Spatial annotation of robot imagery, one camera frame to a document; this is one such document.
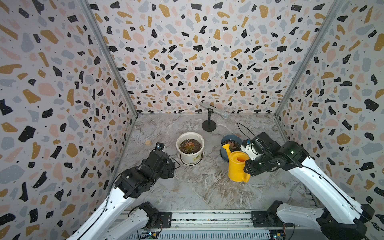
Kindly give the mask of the yellow plastic watering can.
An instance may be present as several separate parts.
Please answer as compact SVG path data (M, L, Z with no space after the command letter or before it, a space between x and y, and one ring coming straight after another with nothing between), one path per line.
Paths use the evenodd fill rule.
M229 178L237 183L248 183L251 175L244 171L244 167L246 166L246 161L249 160L250 157L244 152L231 152L230 144L223 145L222 148L226 150L229 158Z

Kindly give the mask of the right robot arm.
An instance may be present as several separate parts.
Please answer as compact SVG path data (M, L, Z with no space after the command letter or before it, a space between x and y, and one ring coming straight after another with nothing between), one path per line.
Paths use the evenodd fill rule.
M374 209L360 204L337 186L298 143L288 141L280 146L265 132L241 146L249 160L244 171L252 177L279 169L301 181L323 204L323 208L292 206L274 201L267 216L271 225L300 225L321 232L329 240L362 240L374 216Z

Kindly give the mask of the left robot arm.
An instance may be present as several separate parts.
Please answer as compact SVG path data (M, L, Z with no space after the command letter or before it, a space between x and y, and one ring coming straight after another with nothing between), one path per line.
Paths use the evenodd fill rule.
M159 211L150 203L135 207L132 216L113 227L117 218L159 179L171 179L180 164L154 149L139 166L124 170L114 181L104 202L71 236L71 240L122 240L129 234L157 224Z

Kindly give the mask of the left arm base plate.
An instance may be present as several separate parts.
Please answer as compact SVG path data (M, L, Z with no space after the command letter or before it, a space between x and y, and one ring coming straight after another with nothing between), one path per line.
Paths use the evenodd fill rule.
M158 212L149 219L149 228L170 229L172 223L172 212Z

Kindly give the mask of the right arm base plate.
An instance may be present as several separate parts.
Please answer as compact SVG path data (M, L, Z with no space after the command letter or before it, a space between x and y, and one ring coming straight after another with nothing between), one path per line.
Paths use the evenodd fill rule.
M282 228L284 225L275 213L269 213L267 211L252 211L251 220L254 228Z

